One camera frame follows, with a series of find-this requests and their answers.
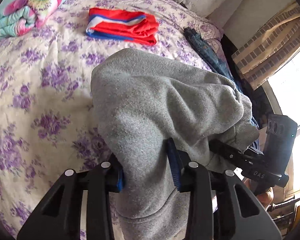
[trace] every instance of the bed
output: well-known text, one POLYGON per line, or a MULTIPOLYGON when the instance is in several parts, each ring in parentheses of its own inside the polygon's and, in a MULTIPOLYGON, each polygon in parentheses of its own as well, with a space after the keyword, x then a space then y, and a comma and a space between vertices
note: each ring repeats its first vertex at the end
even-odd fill
MULTIPOLYGON (((222 31, 173 0, 67 0, 41 29, 0 39, 0 221, 13 237, 64 170, 90 170, 111 153, 91 111, 90 78, 98 64, 136 48, 210 71, 184 38, 185 27, 225 60, 222 31), (87 36, 91 7, 154 15, 157 44, 87 36)), ((123 239, 114 203, 112 220, 116 239, 123 239)), ((81 229, 84 240, 84 222, 81 229)))

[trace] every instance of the silver screw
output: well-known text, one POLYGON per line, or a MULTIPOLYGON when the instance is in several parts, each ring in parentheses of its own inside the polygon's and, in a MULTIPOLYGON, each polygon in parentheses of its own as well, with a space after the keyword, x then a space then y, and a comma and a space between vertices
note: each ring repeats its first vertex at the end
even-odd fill
POLYGON ((233 176, 234 176, 234 172, 231 171, 231 170, 226 170, 225 174, 226 174, 228 177, 233 177, 233 176))
POLYGON ((69 177, 69 176, 72 176, 73 174, 74 174, 74 171, 73 171, 73 170, 66 170, 66 171, 65 171, 65 175, 68 176, 68 177, 69 177))
POLYGON ((198 168, 199 167, 198 163, 196 163, 196 162, 189 162, 188 165, 190 168, 198 168))
POLYGON ((109 168, 111 166, 111 163, 110 162, 103 162, 103 163, 101 163, 101 167, 102 168, 109 168))

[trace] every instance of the curtain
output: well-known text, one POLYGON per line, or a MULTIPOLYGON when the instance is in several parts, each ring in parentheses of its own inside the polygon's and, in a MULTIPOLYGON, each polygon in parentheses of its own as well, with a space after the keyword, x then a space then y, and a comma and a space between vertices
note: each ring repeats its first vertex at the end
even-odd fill
POLYGON ((241 78, 257 89, 300 50, 300 6, 272 17, 233 55, 241 78))

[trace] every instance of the wall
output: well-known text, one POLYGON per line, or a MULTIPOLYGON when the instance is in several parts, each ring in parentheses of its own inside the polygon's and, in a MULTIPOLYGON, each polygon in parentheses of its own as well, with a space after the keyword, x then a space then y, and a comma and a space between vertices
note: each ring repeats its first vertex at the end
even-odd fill
POLYGON ((240 48, 276 13, 294 0, 243 0, 223 27, 227 37, 240 48))

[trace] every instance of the sweatshirt sleeve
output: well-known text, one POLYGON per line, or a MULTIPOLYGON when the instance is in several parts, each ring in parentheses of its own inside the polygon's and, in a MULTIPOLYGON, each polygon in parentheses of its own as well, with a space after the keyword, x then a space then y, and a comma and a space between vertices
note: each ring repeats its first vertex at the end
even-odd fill
POLYGON ((173 185, 164 139, 223 172, 234 167, 209 151, 210 138, 242 151, 258 138, 251 102, 232 81, 136 49, 96 67, 91 90, 99 133, 125 173, 116 207, 126 239, 170 239, 186 225, 189 194, 173 185))

